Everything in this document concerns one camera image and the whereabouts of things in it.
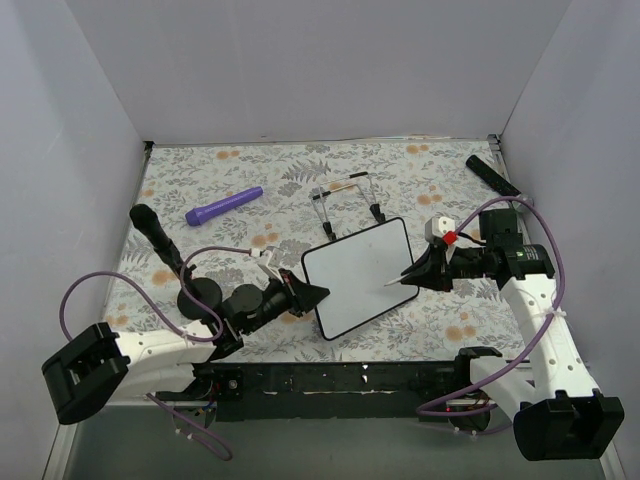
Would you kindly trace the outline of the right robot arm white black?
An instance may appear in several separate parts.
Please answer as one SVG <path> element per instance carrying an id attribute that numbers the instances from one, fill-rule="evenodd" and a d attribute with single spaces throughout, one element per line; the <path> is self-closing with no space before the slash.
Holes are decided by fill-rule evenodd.
<path id="1" fill-rule="evenodd" d="M 600 458 L 622 424 L 624 409 L 619 398 L 602 393 L 576 348 L 559 306 L 560 263 L 543 246 L 525 243 L 511 209 L 483 211 L 479 223 L 479 246 L 461 248 L 452 219 L 429 220 L 428 247 L 400 282 L 449 292 L 456 280 L 492 280 L 526 345 L 512 361 L 494 348 L 460 350 L 452 373 L 456 391 L 423 404 L 418 414 L 454 417 L 446 403 L 482 392 L 510 419 L 525 459 Z"/>

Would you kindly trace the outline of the red whiteboard marker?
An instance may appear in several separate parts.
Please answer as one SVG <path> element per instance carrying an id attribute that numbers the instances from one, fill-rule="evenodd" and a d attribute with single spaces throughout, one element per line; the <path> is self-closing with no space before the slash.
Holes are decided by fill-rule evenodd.
<path id="1" fill-rule="evenodd" d="M 392 286 L 392 285 L 396 285 L 396 284 L 402 284 L 402 285 L 411 285 L 413 282 L 413 275 L 412 274 L 407 274 L 398 278 L 395 278 L 391 281 L 388 281 L 387 283 L 384 284 L 385 287 L 388 286 Z"/>

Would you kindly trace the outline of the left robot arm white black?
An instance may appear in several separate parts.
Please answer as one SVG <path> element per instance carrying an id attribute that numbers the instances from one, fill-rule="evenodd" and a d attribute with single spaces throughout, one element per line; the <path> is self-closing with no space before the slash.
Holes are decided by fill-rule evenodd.
<path id="1" fill-rule="evenodd" d="M 73 425 L 98 413 L 110 400 L 157 392 L 205 398 L 211 373 L 199 365 L 241 349 L 243 338 L 280 315 L 314 310 L 329 289 L 282 269 L 266 289 L 237 287 L 215 311 L 220 327 L 195 320 L 176 330 L 113 331 L 105 322 L 87 327 L 46 360 L 42 373 L 57 419 Z"/>

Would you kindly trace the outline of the small whiteboard black frame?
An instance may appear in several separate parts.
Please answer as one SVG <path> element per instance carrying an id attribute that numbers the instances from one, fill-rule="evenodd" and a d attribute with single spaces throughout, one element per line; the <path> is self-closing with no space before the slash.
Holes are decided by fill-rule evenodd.
<path id="1" fill-rule="evenodd" d="M 307 282 L 330 291 L 315 308 L 322 337 L 335 340 L 415 299 L 417 286 L 389 283 L 412 263 L 400 217 L 306 251 Z"/>

